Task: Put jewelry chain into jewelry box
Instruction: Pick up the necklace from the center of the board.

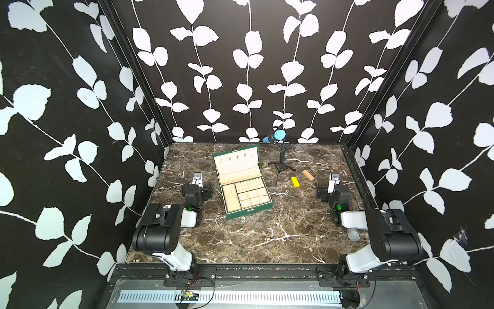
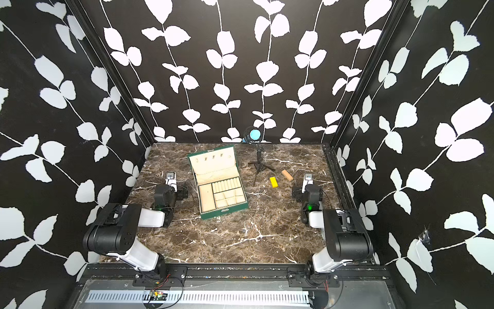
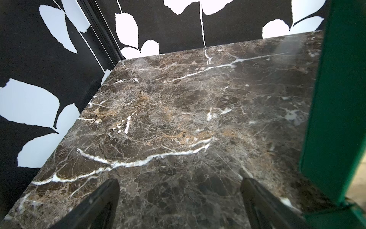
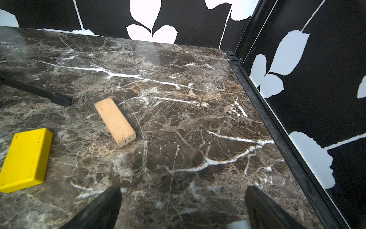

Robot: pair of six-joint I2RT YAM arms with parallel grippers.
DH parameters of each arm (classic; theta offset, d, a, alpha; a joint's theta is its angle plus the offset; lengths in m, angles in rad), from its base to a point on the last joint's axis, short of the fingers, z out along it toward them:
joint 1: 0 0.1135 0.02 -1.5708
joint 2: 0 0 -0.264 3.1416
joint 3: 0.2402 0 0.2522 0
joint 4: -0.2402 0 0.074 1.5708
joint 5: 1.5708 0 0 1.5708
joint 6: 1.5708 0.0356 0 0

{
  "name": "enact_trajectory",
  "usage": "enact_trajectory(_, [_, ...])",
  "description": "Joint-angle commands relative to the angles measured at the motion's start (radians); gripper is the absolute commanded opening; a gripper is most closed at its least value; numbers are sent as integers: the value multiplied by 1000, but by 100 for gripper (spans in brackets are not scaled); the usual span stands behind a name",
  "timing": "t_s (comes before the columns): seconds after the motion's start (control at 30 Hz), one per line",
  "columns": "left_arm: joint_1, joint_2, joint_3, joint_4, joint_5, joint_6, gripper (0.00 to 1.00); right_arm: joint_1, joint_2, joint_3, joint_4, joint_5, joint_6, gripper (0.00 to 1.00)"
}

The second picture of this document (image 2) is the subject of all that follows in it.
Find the green jewelry box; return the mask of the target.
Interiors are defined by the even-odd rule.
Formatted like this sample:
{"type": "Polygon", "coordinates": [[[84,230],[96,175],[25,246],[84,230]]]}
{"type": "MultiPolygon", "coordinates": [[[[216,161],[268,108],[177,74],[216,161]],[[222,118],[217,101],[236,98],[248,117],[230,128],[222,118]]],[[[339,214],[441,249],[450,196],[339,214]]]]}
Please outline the green jewelry box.
{"type": "Polygon", "coordinates": [[[203,220],[249,208],[234,146],[191,153],[187,158],[203,220]]]}

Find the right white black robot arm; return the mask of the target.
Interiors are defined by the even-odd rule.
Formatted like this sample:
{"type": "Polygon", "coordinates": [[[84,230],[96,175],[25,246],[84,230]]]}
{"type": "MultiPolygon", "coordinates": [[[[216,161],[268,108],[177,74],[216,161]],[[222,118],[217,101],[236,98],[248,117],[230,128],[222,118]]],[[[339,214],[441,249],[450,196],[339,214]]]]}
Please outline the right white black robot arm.
{"type": "Polygon", "coordinates": [[[374,254],[369,234],[356,209],[325,209],[324,190],[315,184],[292,188],[292,198],[301,203],[301,221],[320,229],[325,247],[312,255],[305,273],[329,274],[349,263],[369,261],[374,254]]]}

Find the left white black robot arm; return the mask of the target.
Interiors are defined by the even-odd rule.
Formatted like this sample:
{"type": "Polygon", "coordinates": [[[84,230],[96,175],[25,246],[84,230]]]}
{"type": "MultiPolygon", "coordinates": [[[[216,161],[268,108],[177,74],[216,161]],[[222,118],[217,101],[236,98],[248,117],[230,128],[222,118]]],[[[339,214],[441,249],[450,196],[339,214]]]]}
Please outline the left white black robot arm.
{"type": "Polygon", "coordinates": [[[150,209],[136,203],[108,203],[84,235],[83,246],[88,251],[122,260],[144,278],[165,280],[169,271],[164,257],[140,242],[138,229],[169,227],[176,203],[188,195],[185,187],[159,184],[150,209]]]}

